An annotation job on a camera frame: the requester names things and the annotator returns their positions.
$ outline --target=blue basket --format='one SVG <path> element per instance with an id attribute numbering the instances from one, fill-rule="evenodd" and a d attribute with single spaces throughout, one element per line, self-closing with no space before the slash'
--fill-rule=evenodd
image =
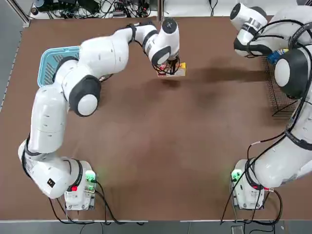
<path id="1" fill-rule="evenodd" d="M 46 50 L 40 60 L 37 83 L 39 87 L 53 84 L 53 75 L 62 58 L 79 58 L 79 46 L 59 47 Z"/>

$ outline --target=wire rack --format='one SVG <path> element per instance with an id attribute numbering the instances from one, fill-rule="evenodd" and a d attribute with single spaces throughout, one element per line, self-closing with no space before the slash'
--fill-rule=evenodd
<path id="1" fill-rule="evenodd" d="M 266 73 L 266 89 L 272 106 L 273 117 L 290 117 L 295 109 L 295 101 L 288 98 L 278 87 L 274 78 L 274 66 L 266 57 L 261 58 Z"/>

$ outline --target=table surface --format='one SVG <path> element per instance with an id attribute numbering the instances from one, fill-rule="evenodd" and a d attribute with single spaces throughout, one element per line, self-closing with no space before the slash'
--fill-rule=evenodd
<path id="1" fill-rule="evenodd" d="M 55 219 L 17 155 L 30 130 L 41 54 L 110 35 L 135 20 L 43 19 L 24 30 L 0 113 L 0 220 Z M 250 143 L 285 126 L 271 117 L 260 60 L 235 54 L 237 32 L 229 18 L 177 21 L 185 77 L 158 78 L 133 43 L 126 69 L 102 84 L 99 109 L 88 118 L 68 114 L 58 154 L 90 162 L 118 219 L 220 220 L 235 163 L 246 157 Z M 255 146 L 251 154 L 266 146 Z M 278 189 L 283 219 L 312 219 L 311 183 L 307 176 Z M 277 206 L 271 196 L 256 218 L 274 219 Z M 95 211 L 75 212 L 72 218 L 103 220 L 102 207 L 98 199 Z M 225 219 L 234 219 L 231 206 Z"/>

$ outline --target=electronic equipment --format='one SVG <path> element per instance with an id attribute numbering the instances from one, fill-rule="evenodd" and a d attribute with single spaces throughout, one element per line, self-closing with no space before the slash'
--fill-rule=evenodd
<path id="1" fill-rule="evenodd" d="M 91 14 L 99 12 L 100 5 L 94 0 L 77 0 L 78 4 Z"/>
<path id="2" fill-rule="evenodd" d="M 149 8 L 152 11 L 157 11 L 158 10 L 158 0 L 130 0 L 134 5 L 137 5 L 138 8 L 141 6 L 144 6 L 145 3 L 149 5 L 147 9 Z"/>
<path id="3" fill-rule="evenodd" d="M 39 12 L 71 10 L 75 7 L 77 0 L 35 0 L 34 6 Z"/>
<path id="4" fill-rule="evenodd" d="M 297 0 L 298 5 L 307 5 L 311 6 L 312 5 L 312 0 Z"/>
<path id="5" fill-rule="evenodd" d="M 36 15 L 38 14 L 38 9 L 35 8 L 35 7 L 32 7 L 32 8 L 30 9 L 30 12 L 31 12 L 31 14 L 33 14 L 34 16 L 36 16 Z"/>

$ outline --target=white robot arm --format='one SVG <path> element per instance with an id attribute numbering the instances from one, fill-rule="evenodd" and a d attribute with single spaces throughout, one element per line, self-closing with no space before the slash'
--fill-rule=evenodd
<path id="1" fill-rule="evenodd" d="M 90 194 L 86 193 L 90 164 L 58 157 L 63 143 L 69 108 L 87 117 L 98 107 L 99 79 L 122 71 L 128 62 L 129 43 L 138 42 L 152 65 L 178 59 L 179 30 L 172 18 L 165 18 L 158 33 L 149 23 L 128 25 L 108 37 L 93 38 L 80 46 L 79 60 L 65 57 L 59 63 L 54 83 L 36 93 L 30 135 L 19 147 L 23 169 L 49 198 L 64 193 L 69 210 L 87 210 Z"/>
<path id="2" fill-rule="evenodd" d="M 287 96 L 302 101 L 281 140 L 256 162 L 253 162 L 254 159 L 243 159 L 236 164 L 232 172 L 234 184 L 252 164 L 234 190 L 236 205 L 241 209 L 261 208 L 264 187 L 276 188 L 312 171 L 312 105 L 308 102 L 312 94 L 312 87 L 308 83 L 311 71 L 309 52 L 312 53 L 309 24 L 312 22 L 312 8 L 297 6 L 284 9 L 269 23 L 265 16 L 259 7 L 248 8 L 241 3 L 234 7 L 231 21 L 239 30 L 234 49 L 241 56 L 255 57 L 289 48 L 275 66 L 275 80 Z M 298 45 L 306 46 L 306 50 L 296 47 Z"/>

